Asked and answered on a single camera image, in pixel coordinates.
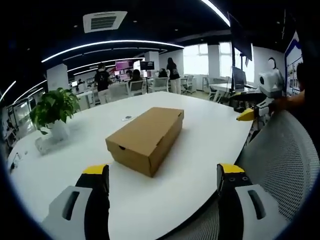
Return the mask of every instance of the ceiling air conditioner vent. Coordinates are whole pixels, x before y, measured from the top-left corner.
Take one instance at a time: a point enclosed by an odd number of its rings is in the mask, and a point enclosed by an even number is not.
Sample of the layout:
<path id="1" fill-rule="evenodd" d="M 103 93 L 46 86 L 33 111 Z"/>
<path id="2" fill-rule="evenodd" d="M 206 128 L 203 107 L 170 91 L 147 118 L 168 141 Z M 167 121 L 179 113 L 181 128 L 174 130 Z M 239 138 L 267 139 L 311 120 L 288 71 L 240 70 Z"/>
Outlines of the ceiling air conditioner vent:
<path id="1" fill-rule="evenodd" d="M 83 16 L 85 33 L 116 30 L 127 15 L 126 11 L 97 12 Z"/>

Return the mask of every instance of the white flower pot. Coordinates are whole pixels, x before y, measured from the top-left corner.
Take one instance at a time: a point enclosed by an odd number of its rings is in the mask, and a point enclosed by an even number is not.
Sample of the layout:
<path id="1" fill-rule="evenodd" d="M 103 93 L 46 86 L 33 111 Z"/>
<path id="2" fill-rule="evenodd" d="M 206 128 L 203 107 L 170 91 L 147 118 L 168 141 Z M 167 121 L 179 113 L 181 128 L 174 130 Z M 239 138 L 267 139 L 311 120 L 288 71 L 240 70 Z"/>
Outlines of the white flower pot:
<path id="1" fill-rule="evenodd" d="M 70 135 L 67 124 L 61 120 L 50 123 L 49 128 L 51 130 L 52 137 L 58 142 L 68 139 Z"/>

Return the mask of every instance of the cardboard box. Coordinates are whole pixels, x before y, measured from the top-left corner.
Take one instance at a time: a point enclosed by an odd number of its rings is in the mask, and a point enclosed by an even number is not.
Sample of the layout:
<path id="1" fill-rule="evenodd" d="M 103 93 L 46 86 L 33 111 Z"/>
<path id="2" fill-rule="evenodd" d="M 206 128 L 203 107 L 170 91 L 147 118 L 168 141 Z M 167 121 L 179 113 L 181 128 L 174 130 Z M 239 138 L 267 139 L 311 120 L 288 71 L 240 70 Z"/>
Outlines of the cardboard box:
<path id="1" fill-rule="evenodd" d="M 106 140 L 118 163 L 153 177 L 182 129 L 184 110 L 152 107 Z"/>

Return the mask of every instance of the black shirt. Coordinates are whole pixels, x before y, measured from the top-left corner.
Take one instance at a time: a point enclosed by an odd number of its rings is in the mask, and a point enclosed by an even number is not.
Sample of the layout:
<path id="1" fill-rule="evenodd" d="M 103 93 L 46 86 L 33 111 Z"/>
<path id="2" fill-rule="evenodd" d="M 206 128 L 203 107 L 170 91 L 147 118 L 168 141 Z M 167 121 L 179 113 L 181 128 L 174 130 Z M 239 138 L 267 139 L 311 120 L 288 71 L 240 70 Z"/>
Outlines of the black shirt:
<path id="1" fill-rule="evenodd" d="M 98 84 L 98 92 L 108 89 L 109 73 L 106 71 L 96 71 L 94 81 Z"/>
<path id="2" fill-rule="evenodd" d="M 178 73 L 178 69 L 177 69 L 177 65 L 167 65 L 166 66 L 167 70 L 170 70 L 170 80 L 176 80 L 179 79 L 179 73 Z"/>

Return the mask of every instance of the green leaves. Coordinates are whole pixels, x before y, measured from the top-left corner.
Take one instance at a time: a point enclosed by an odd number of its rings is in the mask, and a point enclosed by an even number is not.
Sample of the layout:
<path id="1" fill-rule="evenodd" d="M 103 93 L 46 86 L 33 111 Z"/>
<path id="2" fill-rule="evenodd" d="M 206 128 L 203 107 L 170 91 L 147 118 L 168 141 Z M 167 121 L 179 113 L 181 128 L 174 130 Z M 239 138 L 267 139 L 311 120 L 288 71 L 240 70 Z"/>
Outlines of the green leaves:
<path id="1" fill-rule="evenodd" d="M 66 123 L 67 118 L 72 118 L 78 109 L 80 109 L 78 98 L 70 89 L 60 87 L 42 95 L 40 102 L 30 112 L 30 118 L 35 127 L 45 135 L 48 133 L 40 128 L 48 128 L 48 124 L 58 120 Z"/>

